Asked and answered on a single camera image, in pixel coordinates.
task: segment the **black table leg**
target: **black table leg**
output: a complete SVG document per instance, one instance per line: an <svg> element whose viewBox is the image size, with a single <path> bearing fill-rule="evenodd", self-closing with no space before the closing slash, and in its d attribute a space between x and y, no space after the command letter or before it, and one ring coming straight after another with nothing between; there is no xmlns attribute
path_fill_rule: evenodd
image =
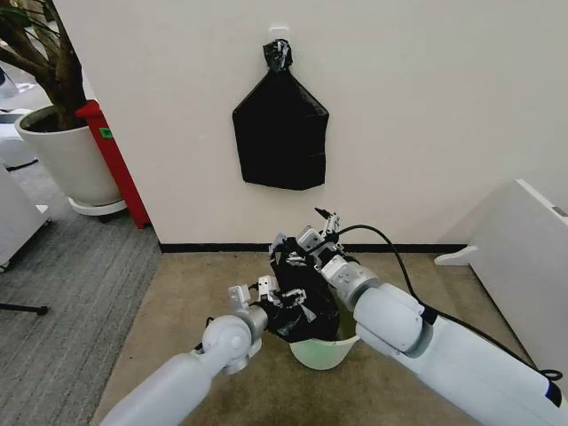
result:
<svg viewBox="0 0 568 426"><path fill-rule="evenodd" d="M23 304L0 304L0 311L35 312L37 315L45 315L50 310L47 306L25 306Z"/></svg>

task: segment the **black baseboard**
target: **black baseboard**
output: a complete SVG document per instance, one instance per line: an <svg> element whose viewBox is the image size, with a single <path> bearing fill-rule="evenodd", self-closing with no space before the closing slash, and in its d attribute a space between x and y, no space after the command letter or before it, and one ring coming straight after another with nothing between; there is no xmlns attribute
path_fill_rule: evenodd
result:
<svg viewBox="0 0 568 426"><path fill-rule="evenodd" d="M221 251L268 251L268 243L180 243L160 244L162 253L217 253ZM345 251L351 253L389 253L387 244L344 244ZM453 253L467 244L395 244L400 253Z"/></svg>

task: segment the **potted plant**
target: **potted plant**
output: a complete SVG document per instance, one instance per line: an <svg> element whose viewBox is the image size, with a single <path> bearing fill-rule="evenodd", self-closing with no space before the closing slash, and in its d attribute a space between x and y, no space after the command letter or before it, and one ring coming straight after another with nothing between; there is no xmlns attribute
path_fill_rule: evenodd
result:
<svg viewBox="0 0 568 426"><path fill-rule="evenodd" d="M53 1L0 0L0 39L7 44L0 60L30 73L52 103L20 118L16 130L74 209L112 212L122 197L89 127L75 116L87 102L81 63Z"/></svg>

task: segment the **black garbage bag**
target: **black garbage bag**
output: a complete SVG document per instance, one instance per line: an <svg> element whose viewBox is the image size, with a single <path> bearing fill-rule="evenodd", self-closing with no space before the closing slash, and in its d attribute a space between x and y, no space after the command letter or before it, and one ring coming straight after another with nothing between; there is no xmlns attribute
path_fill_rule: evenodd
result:
<svg viewBox="0 0 568 426"><path fill-rule="evenodd" d="M326 177L329 112L290 74L286 40L264 46L268 74L233 111L245 182L304 190Z"/></svg>

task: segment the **white wall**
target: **white wall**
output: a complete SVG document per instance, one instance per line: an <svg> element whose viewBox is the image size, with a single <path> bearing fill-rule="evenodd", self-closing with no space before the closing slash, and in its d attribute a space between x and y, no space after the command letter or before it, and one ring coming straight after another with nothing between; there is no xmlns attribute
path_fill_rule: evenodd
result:
<svg viewBox="0 0 568 426"><path fill-rule="evenodd" d="M161 242L266 242L316 225L313 206L465 242L518 177L568 205L563 0L56 4ZM233 135L274 24L331 114L327 182L301 193L242 182Z"/></svg>

